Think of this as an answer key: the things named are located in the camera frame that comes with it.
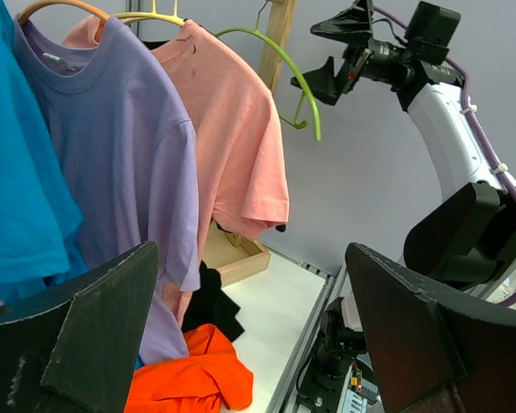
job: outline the wooden box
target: wooden box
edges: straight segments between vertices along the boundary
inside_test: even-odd
[[[259,241],[228,234],[211,224],[203,261],[219,271],[223,287],[264,271],[270,258],[271,253]]]

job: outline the white table surface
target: white table surface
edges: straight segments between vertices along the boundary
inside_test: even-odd
[[[254,401],[244,411],[266,411],[323,283],[321,277],[272,254],[266,271],[224,289],[241,306],[237,320],[245,333],[234,345],[239,360],[255,376]]]

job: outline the light gray wall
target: light gray wall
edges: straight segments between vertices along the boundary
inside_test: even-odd
[[[7,0],[20,9],[32,0]],[[158,0],[171,10],[170,0]],[[313,23],[330,18],[352,0],[299,0],[287,51],[302,71],[323,65],[344,46],[310,34]],[[124,0],[93,0],[111,13]],[[418,0],[376,0],[408,21]],[[459,11],[463,19],[451,44],[451,56],[472,74],[472,97],[478,116],[501,159],[516,176],[516,1],[512,7],[483,0],[433,0]],[[254,26],[258,0],[180,1],[181,17],[190,17],[212,32],[233,26]],[[61,39],[82,15],[67,6],[40,11],[36,23]],[[147,40],[171,38],[176,28],[153,22],[143,26]],[[378,35],[389,39],[381,25]],[[246,34],[224,38],[253,67],[261,43]],[[282,114],[293,113],[299,91],[282,73],[276,102]],[[389,87],[361,81],[334,108],[320,104],[323,142],[310,129],[284,126],[286,169],[291,191],[288,232],[270,231],[262,239],[275,249],[334,271],[343,262],[349,242],[367,243],[392,258],[401,254],[409,229],[439,204],[439,187],[421,136],[401,111]]]

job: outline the cable tie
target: cable tie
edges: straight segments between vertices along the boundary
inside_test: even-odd
[[[496,169],[491,170],[491,173],[495,176],[508,172],[508,165],[506,163],[499,163]]]
[[[477,105],[469,105],[467,108],[464,108],[463,110],[461,110],[461,114],[467,114],[469,112],[472,112],[473,114],[475,114],[477,111],[478,111]]]

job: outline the orange t-shirt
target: orange t-shirt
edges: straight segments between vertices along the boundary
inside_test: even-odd
[[[95,16],[84,19],[64,45],[97,46],[99,25]],[[152,53],[177,88],[197,132],[199,259],[212,219],[250,239],[286,223],[289,194],[280,118],[260,77],[191,20]],[[179,302],[178,291],[177,286],[164,286],[163,298],[181,321],[191,293]]]
[[[217,413],[252,404],[253,374],[213,325],[185,335],[189,357],[140,368],[125,413]]]

